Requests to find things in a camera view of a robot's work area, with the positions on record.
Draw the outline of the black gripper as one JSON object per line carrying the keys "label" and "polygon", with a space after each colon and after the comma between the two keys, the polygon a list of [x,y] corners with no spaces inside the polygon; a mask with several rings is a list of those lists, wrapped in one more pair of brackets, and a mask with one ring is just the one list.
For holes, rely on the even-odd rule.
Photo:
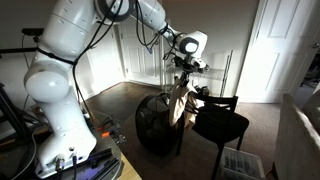
{"label": "black gripper", "polygon": [[189,57],[185,59],[175,56],[173,58],[174,64],[176,67],[182,70],[182,74],[180,79],[183,82],[187,82],[189,80],[189,75],[194,72],[204,73],[209,70],[209,66],[204,63],[202,60],[192,61]]}

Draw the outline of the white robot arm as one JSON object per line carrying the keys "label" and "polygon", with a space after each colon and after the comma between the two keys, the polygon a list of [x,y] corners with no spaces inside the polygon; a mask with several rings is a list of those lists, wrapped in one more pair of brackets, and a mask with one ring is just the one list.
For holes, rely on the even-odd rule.
{"label": "white robot arm", "polygon": [[163,36],[186,60],[203,70],[201,60],[208,36],[179,32],[166,22],[157,0],[58,0],[44,28],[35,57],[24,76],[24,87],[44,112],[53,133],[38,149],[35,174],[58,175],[89,158],[97,139],[80,104],[76,66],[93,45],[96,22],[109,26],[135,18]]}

